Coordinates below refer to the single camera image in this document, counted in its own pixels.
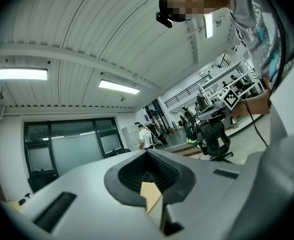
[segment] glass wall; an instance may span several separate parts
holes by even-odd
[[[27,122],[24,140],[34,192],[78,166],[123,149],[114,118]]]

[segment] ceiling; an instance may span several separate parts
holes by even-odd
[[[210,39],[201,16],[168,29],[157,11],[158,0],[13,0],[0,14],[0,67],[46,68],[49,79],[0,81],[0,105],[134,111],[232,45],[227,10]],[[140,92],[101,89],[101,79]]]

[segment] office chair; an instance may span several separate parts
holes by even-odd
[[[204,155],[210,155],[211,161],[220,161],[232,164],[232,162],[225,159],[227,156],[233,157],[233,152],[228,152],[230,146],[230,138],[224,131],[223,124],[219,118],[213,118],[210,122],[204,122],[197,126],[197,132],[201,133],[205,139],[207,146],[203,146],[202,142],[199,142]],[[219,146],[218,139],[221,138],[224,145]]]

